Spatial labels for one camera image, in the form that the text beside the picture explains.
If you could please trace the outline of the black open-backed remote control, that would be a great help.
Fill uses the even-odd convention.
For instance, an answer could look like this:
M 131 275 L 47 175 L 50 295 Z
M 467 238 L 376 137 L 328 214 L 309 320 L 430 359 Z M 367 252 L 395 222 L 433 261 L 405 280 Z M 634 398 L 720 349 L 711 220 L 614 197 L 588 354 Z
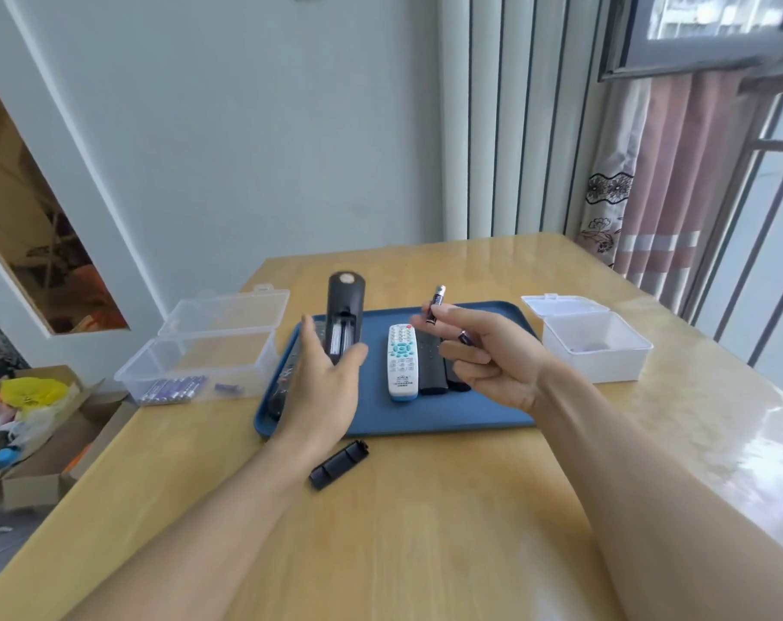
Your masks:
M 355 271 L 338 271 L 329 278 L 324 349 L 332 364 L 361 341 L 366 282 Z

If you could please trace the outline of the yellow plastic bag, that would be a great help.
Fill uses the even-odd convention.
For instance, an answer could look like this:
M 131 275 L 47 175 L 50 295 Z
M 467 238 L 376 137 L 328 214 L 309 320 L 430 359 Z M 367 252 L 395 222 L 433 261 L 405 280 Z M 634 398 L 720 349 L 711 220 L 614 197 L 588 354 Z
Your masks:
M 24 376 L 6 379 L 0 385 L 0 401 L 19 411 L 49 407 L 65 398 L 69 386 L 51 378 Z

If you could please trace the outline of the cardboard box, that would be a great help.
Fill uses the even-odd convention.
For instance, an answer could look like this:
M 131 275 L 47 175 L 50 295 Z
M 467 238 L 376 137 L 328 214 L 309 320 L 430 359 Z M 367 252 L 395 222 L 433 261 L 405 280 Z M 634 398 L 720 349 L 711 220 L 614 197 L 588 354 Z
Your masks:
M 73 401 L 50 428 L 23 446 L 0 439 L 0 449 L 18 448 L 21 458 L 0 470 L 0 511 L 53 508 L 117 435 L 126 427 L 138 407 L 126 392 L 97 393 L 100 383 L 83 386 L 67 366 L 14 371 L 11 378 L 32 376 L 51 378 L 69 386 L 66 396 Z

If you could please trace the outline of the person's left forearm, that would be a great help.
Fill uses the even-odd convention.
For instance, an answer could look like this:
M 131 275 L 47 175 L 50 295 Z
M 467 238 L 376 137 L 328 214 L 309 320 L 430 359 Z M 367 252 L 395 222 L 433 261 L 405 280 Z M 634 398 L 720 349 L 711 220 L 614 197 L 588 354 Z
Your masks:
M 333 442 L 271 438 L 61 621 L 222 621 L 276 523 Z

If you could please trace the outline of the clear plastic box with lid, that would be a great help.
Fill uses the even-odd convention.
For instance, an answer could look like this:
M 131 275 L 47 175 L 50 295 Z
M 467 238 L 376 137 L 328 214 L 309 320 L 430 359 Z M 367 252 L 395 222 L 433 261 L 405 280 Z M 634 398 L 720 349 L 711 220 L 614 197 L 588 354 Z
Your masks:
M 161 378 L 205 375 L 208 382 L 190 402 L 261 397 L 280 362 L 276 330 L 290 291 L 256 285 L 252 292 L 203 293 L 172 310 L 157 336 L 144 344 L 115 374 L 138 404 L 138 397 Z M 240 394 L 214 391 L 216 383 L 237 384 Z

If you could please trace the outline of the white plastic box with lid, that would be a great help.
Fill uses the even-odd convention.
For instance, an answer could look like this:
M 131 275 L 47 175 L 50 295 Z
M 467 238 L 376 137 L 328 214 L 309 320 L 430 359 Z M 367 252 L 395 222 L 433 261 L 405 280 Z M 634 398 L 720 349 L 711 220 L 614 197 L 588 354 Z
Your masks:
M 593 384 L 638 380 L 653 343 L 607 306 L 579 295 L 524 295 L 542 345 Z

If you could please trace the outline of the pink patterned curtain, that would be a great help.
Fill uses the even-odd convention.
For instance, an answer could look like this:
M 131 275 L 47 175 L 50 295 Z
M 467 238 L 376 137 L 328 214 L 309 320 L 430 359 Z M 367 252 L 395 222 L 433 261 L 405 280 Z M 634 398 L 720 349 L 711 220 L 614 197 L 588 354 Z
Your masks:
M 611 83 L 575 242 L 680 312 L 739 127 L 748 71 Z

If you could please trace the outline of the grey window railing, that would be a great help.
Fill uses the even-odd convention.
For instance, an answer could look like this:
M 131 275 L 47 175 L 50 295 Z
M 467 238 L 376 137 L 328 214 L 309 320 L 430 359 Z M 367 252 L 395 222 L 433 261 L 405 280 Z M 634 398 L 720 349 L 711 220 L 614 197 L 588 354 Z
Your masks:
M 689 322 L 783 391 L 783 94 L 747 153 Z

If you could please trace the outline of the blue plastic tray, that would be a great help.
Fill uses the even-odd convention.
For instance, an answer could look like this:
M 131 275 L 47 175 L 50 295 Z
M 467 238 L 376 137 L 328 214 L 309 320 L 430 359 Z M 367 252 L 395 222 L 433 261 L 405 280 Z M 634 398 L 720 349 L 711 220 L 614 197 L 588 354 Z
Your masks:
M 418 396 L 410 402 L 391 399 L 386 385 L 387 331 L 393 324 L 407 324 L 411 315 L 419 311 L 418 306 L 411 306 L 364 312 L 361 340 L 369 352 L 360 369 L 357 411 L 346 436 L 533 427 L 535 422 L 527 414 L 473 391 Z

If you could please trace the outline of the person's left hand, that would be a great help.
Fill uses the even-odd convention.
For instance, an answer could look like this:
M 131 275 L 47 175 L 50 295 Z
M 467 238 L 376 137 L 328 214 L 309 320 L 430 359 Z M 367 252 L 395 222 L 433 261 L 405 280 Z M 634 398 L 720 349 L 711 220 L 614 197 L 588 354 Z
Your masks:
M 300 338 L 298 364 L 271 441 L 312 466 L 347 433 L 356 413 L 358 383 L 332 379 L 333 364 L 308 314 L 302 317 Z

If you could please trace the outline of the person's right forearm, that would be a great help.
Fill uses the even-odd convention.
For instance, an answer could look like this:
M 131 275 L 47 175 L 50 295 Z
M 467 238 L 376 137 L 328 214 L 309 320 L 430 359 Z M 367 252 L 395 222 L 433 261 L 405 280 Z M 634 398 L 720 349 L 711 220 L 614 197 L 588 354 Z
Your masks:
M 569 368 L 534 394 L 630 621 L 783 621 L 781 545 Z

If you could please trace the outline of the black slim remote control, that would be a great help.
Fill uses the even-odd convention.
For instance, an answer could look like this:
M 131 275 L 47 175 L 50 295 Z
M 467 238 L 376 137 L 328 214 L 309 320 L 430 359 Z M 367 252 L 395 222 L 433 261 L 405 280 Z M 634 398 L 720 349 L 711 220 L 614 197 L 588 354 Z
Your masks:
M 418 386 L 422 396 L 448 392 L 445 359 L 439 353 L 441 339 L 430 333 L 417 332 Z

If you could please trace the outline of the row of purple batteries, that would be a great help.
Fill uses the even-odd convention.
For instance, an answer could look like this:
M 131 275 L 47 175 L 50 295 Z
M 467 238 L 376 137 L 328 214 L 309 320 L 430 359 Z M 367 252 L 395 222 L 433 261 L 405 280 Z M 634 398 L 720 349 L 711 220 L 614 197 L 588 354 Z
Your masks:
M 177 405 L 192 401 L 208 382 L 205 375 L 157 379 L 138 397 L 143 407 Z

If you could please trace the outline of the grey window frame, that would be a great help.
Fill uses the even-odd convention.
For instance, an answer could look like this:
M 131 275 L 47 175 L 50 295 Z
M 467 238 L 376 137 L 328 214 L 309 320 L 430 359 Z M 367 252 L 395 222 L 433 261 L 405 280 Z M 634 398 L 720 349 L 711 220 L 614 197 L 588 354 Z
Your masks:
M 783 61 L 783 0 L 609 0 L 598 82 Z

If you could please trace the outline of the white remote control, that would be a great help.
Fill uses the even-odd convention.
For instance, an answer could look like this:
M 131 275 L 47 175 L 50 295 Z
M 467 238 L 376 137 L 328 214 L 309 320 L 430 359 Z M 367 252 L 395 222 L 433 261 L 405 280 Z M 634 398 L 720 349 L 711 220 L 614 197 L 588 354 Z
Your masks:
M 386 379 L 393 401 L 413 401 L 419 394 L 419 359 L 416 330 L 406 323 L 388 330 Z

